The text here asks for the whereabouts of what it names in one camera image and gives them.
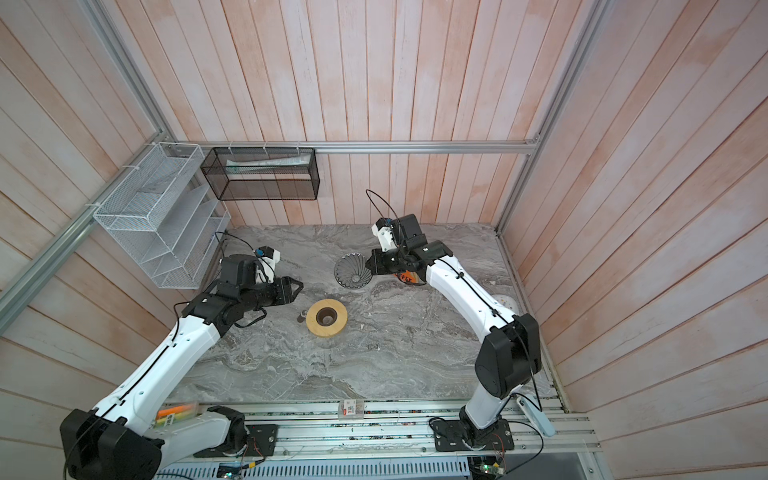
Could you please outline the ribbed glass dripper cone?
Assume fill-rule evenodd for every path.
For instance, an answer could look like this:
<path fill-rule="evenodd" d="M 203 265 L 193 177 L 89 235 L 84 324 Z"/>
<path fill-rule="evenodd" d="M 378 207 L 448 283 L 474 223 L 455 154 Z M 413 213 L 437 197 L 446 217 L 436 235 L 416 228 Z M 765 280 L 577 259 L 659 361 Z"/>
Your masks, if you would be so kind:
<path fill-rule="evenodd" d="M 373 274 L 366 265 L 366 257 L 360 253 L 348 253 L 337 260 L 334 266 L 336 282 L 347 289 L 361 289 L 368 285 Z"/>

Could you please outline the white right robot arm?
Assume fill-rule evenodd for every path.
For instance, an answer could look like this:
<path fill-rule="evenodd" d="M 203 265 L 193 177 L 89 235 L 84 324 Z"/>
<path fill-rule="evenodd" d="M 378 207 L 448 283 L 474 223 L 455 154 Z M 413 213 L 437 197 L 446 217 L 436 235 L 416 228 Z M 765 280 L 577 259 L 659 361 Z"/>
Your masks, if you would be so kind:
<path fill-rule="evenodd" d="M 365 266 L 372 275 L 412 272 L 446 298 L 476 334 L 478 386 L 456 421 L 436 419 L 430 428 L 448 444 L 440 451 L 481 449 L 503 434 L 501 412 L 512 395 L 541 370 L 539 326 L 529 314 L 503 306 L 441 241 L 430 242 L 413 214 L 381 218 L 372 226 L 380 246 Z"/>

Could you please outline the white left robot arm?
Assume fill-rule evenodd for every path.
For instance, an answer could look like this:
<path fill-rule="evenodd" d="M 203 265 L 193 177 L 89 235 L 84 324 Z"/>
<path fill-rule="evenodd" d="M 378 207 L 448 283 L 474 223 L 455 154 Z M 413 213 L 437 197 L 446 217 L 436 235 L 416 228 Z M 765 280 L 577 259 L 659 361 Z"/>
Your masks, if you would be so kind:
<path fill-rule="evenodd" d="M 204 450 L 241 457 L 249 430 L 243 413 L 207 408 L 188 421 L 155 427 L 168 396 L 194 364 L 248 312 L 260 319 L 272 306 L 294 302 L 301 281 L 279 277 L 279 251 L 226 256 L 219 276 L 185 303 L 160 345 L 88 411 L 73 410 L 60 425 L 65 479 L 152 479 L 162 468 Z"/>

